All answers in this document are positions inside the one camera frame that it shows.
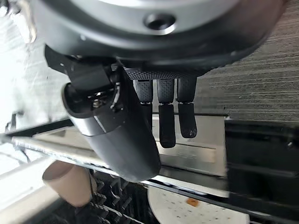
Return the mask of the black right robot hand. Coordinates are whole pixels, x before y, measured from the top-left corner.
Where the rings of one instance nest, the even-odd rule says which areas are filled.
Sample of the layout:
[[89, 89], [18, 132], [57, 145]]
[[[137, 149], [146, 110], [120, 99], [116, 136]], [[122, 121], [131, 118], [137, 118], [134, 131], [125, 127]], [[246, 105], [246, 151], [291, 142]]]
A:
[[91, 149], [131, 182], [158, 175], [151, 129], [158, 81], [162, 145], [173, 147], [174, 80], [183, 136], [196, 135], [196, 78], [253, 53], [285, 0], [35, 0], [48, 66], [65, 74], [63, 105]]

